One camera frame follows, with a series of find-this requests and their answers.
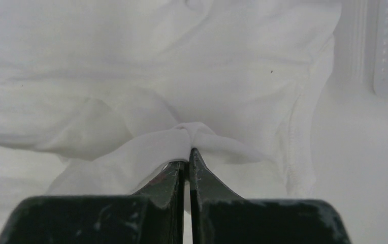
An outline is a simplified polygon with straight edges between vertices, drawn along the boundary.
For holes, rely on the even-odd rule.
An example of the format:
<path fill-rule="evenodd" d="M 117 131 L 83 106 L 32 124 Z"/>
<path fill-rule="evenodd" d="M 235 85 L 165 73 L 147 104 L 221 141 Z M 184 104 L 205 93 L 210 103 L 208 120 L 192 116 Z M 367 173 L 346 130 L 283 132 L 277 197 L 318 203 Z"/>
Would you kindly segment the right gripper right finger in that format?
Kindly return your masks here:
<path fill-rule="evenodd" d="M 338 212 L 312 199 L 245 199 L 206 166 L 189 158 L 194 243 L 350 243 Z"/>

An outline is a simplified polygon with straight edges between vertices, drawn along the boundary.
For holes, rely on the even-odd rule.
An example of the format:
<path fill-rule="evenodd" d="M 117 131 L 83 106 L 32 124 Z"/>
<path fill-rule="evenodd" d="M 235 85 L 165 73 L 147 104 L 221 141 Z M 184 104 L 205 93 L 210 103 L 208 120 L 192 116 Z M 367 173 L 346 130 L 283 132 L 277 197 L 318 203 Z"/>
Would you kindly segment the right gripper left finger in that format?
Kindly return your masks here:
<path fill-rule="evenodd" d="M 184 167 L 171 162 L 132 195 L 24 199 L 0 243 L 182 243 Z"/>

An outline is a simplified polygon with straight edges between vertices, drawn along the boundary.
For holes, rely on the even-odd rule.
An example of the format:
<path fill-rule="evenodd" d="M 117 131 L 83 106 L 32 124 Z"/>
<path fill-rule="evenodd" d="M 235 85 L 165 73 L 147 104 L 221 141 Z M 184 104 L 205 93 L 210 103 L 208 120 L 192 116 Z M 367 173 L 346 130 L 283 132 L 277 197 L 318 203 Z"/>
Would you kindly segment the white t shirt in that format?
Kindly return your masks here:
<path fill-rule="evenodd" d="M 338 1 L 0 1 L 0 218 L 129 194 L 197 148 L 246 198 L 305 197 Z"/>

